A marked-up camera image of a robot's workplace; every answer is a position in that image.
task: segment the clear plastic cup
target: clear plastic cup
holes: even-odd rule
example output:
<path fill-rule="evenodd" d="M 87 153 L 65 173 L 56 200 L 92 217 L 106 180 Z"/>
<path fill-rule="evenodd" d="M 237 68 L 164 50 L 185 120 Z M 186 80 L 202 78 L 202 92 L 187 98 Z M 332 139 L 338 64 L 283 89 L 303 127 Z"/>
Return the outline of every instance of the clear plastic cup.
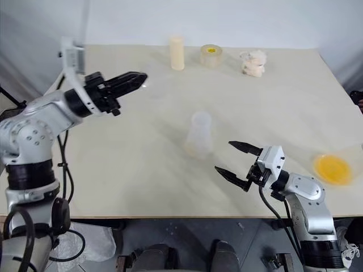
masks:
<path fill-rule="evenodd" d="M 213 152 L 211 135 L 212 117 L 208 112 L 196 112 L 192 116 L 185 151 L 194 158 L 205 159 Z"/>

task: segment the yellow plate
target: yellow plate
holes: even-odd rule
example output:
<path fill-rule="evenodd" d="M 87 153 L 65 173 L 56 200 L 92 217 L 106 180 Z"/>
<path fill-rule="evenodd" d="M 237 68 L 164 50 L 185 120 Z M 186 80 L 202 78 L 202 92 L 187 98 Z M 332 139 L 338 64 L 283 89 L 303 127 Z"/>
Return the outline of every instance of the yellow plate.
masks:
<path fill-rule="evenodd" d="M 334 155 L 322 155 L 315 159 L 314 170 L 326 182 L 346 185 L 352 181 L 352 170 L 349 164 Z"/>

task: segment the plush toy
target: plush toy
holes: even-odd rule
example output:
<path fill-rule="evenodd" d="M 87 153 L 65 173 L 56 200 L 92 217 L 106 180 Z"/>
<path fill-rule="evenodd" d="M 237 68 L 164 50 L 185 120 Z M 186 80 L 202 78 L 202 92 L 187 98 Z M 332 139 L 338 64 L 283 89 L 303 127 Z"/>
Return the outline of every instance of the plush toy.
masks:
<path fill-rule="evenodd" d="M 262 77 L 265 72 L 264 65 L 266 64 L 267 56 L 261 50 L 242 52 L 240 55 L 242 59 L 242 73 L 252 75 L 253 77 Z"/>

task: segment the robotic arm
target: robotic arm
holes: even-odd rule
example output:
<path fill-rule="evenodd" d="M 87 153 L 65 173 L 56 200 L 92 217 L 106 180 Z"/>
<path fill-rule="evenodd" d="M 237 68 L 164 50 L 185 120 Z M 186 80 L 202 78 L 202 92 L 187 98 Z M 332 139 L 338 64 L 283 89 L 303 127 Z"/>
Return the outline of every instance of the robotic arm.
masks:
<path fill-rule="evenodd" d="M 301 259 L 305 272 L 348 271 L 341 259 L 332 215 L 325 205 L 325 188 L 313 177 L 288 174 L 282 170 L 285 155 L 281 146 L 258 148 L 248 143 L 229 142 L 245 153 L 257 156 L 247 174 L 247 181 L 235 174 L 216 167 L 231 183 L 248 191 L 252 183 L 271 188 L 271 196 L 285 199 L 291 208 L 293 228 L 301 247 Z"/>
<path fill-rule="evenodd" d="M 9 174 L 8 211 L 25 210 L 36 236 L 31 257 L 24 265 L 26 224 L 20 214 L 12 215 L 2 243 L 1 271 L 44 271 L 50 251 L 57 246 L 57 236 L 70 227 L 69 205 L 57 197 L 60 183 L 52 169 L 51 148 L 56 137 L 91 114 L 119 115 L 117 98 L 137 90 L 147 78 L 144 73 L 128 72 L 104 80 L 97 72 L 86 76 L 82 87 L 72 62 L 76 56 L 77 51 L 68 44 L 63 55 L 64 73 L 73 89 L 36 99 L 21 114 L 0 123 L 0 157 Z"/>

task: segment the table surface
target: table surface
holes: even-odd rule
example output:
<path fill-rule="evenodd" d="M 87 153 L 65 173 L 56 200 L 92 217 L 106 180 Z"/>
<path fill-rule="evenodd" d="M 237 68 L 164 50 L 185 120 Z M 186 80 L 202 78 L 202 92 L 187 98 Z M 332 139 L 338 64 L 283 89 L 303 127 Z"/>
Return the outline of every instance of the table surface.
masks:
<path fill-rule="evenodd" d="M 218 165 L 244 178 L 255 161 L 228 141 L 282 145 L 284 170 L 313 176 L 315 156 L 362 143 L 363 116 L 316 50 L 264 49 L 262 78 L 240 72 L 238 56 L 245 50 L 224 48 L 222 65 L 207 69 L 199 64 L 200 49 L 186 47 L 185 69 L 173 71 L 164 46 L 87 46 L 87 74 L 101 71 L 109 79 L 133 70 L 149 79 L 119 100 L 120 116 L 90 116 L 70 130 L 71 215 L 270 217 L 257 185 L 246 193 L 214 170 Z M 183 148 L 191 116 L 200 110 L 212 116 L 214 149 L 204 160 Z M 56 145 L 53 154 L 57 164 Z M 60 169 L 54 171 L 61 180 Z M 362 175 L 349 186 L 324 185 L 333 216 L 363 215 Z M 0 192 L 6 186 L 3 173 Z M 281 202 L 268 200 L 285 214 Z M 5 198 L 0 201 L 5 214 Z"/>

